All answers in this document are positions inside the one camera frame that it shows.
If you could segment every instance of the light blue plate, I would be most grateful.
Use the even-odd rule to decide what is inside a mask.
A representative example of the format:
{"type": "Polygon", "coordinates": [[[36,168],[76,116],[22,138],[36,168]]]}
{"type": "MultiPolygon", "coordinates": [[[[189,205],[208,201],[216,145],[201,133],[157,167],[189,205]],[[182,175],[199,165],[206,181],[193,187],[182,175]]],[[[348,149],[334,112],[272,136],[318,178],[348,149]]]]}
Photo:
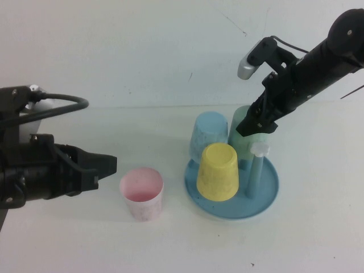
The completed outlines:
{"type": "Polygon", "coordinates": [[[237,194],[223,202],[210,201],[197,190],[196,181],[199,165],[191,160],[185,172],[185,184],[192,200],[203,210],[225,219],[244,219],[266,210],[275,200],[279,189],[277,172],[272,163],[264,158],[260,189],[254,199],[245,196],[244,191],[249,179],[249,172],[239,169],[239,190],[237,194]]]}

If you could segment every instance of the white table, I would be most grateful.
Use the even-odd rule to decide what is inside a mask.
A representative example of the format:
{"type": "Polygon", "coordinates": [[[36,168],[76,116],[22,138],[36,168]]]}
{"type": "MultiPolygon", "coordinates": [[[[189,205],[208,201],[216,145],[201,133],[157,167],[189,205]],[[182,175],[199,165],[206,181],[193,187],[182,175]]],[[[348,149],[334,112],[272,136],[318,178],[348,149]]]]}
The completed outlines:
{"type": "Polygon", "coordinates": [[[9,211],[0,272],[363,272],[362,105],[306,104],[279,121],[269,155],[277,199],[257,217],[223,221],[190,200],[183,177],[197,115],[231,120],[236,108],[89,109],[44,120],[40,133],[115,155],[118,172],[97,191],[9,211]],[[119,193],[120,178],[139,166],[164,177],[154,222],[135,222],[119,193]]]}

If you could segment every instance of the paper cup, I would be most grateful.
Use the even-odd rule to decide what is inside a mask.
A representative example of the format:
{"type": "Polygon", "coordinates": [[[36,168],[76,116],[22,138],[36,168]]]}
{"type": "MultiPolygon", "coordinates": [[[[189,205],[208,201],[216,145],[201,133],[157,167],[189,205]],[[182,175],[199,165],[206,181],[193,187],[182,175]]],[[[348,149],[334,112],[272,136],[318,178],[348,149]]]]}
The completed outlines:
{"type": "Polygon", "coordinates": [[[189,144],[189,156],[200,164],[204,149],[216,142],[228,142],[228,121],[218,112],[204,112],[196,118],[189,144]]]}
{"type": "Polygon", "coordinates": [[[247,162],[253,160],[254,155],[250,152],[251,145],[255,142],[266,142],[267,135],[264,133],[242,136],[238,133],[236,128],[240,124],[240,122],[246,116],[246,113],[249,110],[249,105],[239,107],[233,116],[233,121],[230,127],[229,141],[228,144],[231,145],[237,152],[239,165],[249,165],[247,162]]]}
{"type": "Polygon", "coordinates": [[[155,169],[132,169],[121,179],[120,192],[139,221],[153,220],[162,212],[163,179],[155,169]]]}
{"type": "Polygon", "coordinates": [[[197,189],[208,200],[226,201],[239,189],[237,153],[225,143],[213,143],[202,153],[197,189]]]}

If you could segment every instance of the green cup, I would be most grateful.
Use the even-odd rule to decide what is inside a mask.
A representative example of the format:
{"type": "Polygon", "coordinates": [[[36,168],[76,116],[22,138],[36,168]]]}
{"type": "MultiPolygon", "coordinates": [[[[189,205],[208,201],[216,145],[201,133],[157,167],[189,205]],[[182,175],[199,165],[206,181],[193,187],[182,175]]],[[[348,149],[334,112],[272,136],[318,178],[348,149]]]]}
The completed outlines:
{"type": "Polygon", "coordinates": [[[236,128],[246,116],[249,107],[250,105],[241,106],[235,111],[228,140],[228,144],[233,146],[237,152],[239,168],[241,169],[248,169],[249,166],[251,166],[251,162],[253,161],[254,157],[254,155],[250,152],[251,145],[253,145],[254,142],[266,142],[268,135],[259,133],[249,136],[242,136],[238,133],[236,128]]]}

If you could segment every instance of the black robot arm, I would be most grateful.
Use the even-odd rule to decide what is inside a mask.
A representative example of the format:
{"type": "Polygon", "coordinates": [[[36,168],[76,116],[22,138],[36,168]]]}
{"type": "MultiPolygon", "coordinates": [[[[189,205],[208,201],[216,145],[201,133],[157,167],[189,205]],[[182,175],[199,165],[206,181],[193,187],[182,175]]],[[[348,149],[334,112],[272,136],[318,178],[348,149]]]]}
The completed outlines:
{"type": "Polygon", "coordinates": [[[29,86],[0,89],[0,218],[6,209],[20,208],[26,201],[75,196],[97,189],[100,179],[116,173],[116,157],[55,144],[53,135],[26,131],[23,134],[30,138],[20,141],[19,125],[34,125],[35,121],[88,105],[83,98],[48,94],[29,86]],[[76,103],[20,115],[28,105],[50,98],[76,103]]]}
{"type": "Polygon", "coordinates": [[[343,13],[328,37],[302,59],[278,47],[273,37],[264,38],[242,59],[238,76],[249,79],[264,62],[275,72],[263,80],[265,91],[237,127],[243,137],[273,133],[277,119],[364,67],[364,9],[343,13]]]}

